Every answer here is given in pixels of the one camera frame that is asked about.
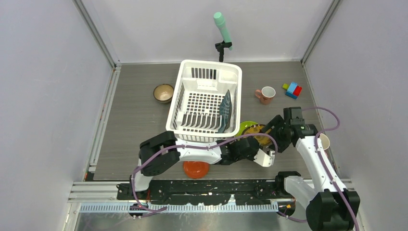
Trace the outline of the teal square plate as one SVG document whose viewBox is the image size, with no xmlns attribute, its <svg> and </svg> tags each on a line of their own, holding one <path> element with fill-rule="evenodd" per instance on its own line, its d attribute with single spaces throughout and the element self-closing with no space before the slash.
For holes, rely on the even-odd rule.
<svg viewBox="0 0 408 231">
<path fill-rule="evenodd" d="M 225 130 L 230 126 L 230 118 L 231 118 L 231 95 L 230 90 L 227 90 L 224 98 L 222 99 L 219 105 L 219 115 L 220 115 L 220 128 L 218 129 L 218 133 L 224 133 Z"/>
</svg>

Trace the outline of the green plastic plate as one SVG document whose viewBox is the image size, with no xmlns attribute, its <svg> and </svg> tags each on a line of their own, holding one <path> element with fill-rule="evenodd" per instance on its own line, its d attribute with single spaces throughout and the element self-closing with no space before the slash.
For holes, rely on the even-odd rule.
<svg viewBox="0 0 408 231">
<path fill-rule="evenodd" d="M 241 135 L 243 134 L 243 131 L 244 131 L 245 129 L 247 129 L 247 128 L 250 127 L 250 126 L 257 125 L 257 124 L 258 124 L 258 123 L 257 123 L 257 122 L 254 122 L 254 121 L 243 121 L 243 122 L 241 122 L 241 123 L 240 123 L 240 129 L 239 129 L 238 133 L 237 133 L 236 135 L 234 135 L 234 137 L 239 137 L 239 136 L 241 136 Z"/>
</svg>

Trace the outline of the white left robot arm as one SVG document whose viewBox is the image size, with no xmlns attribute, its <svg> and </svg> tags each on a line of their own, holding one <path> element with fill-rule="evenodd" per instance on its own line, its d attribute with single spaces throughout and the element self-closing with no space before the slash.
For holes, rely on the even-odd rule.
<svg viewBox="0 0 408 231">
<path fill-rule="evenodd" d="M 256 139 L 260 135 L 246 134 L 203 143 L 178 139 L 171 131 L 163 132 L 140 144 L 138 165 L 130 177 L 129 193 L 136 199 L 144 198 L 152 178 L 178 162 L 227 166 L 247 159 L 262 167 L 270 167 L 274 163 L 275 151 L 264 151 Z"/>
</svg>

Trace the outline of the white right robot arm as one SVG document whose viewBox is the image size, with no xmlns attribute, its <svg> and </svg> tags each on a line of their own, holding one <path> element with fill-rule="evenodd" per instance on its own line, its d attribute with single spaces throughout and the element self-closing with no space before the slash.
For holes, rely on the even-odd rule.
<svg viewBox="0 0 408 231">
<path fill-rule="evenodd" d="M 271 136 L 270 146 L 279 153 L 293 145 L 301 155 L 313 186 L 296 171 L 280 171 L 275 177 L 275 193 L 291 195 L 306 211 L 306 222 L 313 231 L 358 231 L 360 197 L 337 176 L 321 141 L 323 131 L 306 124 L 301 107 L 284 108 L 262 130 Z"/>
</svg>

